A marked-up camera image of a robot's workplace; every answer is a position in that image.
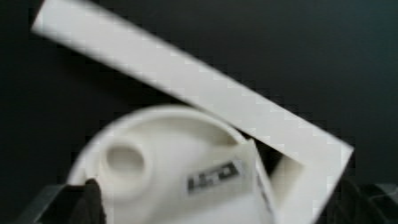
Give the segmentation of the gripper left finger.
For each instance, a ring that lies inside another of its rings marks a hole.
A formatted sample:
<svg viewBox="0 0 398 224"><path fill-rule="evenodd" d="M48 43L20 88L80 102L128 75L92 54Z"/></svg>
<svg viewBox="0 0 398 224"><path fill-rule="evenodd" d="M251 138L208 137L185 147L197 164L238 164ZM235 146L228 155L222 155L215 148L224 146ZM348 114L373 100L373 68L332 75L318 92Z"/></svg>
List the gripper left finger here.
<svg viewBox="0 0 398 224"><path fill-rule="evenodd" d="M14 224L107 224L101 188L94 179L82 184L48 185Z"/></svg>

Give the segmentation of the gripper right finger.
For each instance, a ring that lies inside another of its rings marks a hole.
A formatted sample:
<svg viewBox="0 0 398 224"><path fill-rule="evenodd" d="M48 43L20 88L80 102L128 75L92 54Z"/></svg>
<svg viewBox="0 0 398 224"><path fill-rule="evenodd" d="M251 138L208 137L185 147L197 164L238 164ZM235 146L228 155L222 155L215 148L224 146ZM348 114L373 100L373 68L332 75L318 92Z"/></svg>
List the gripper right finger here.
<svg viewBox="0 0 398 224"><path fill-rule="evenodd" d="M398 184L341 180L331 224L398 224Z"/></svg>

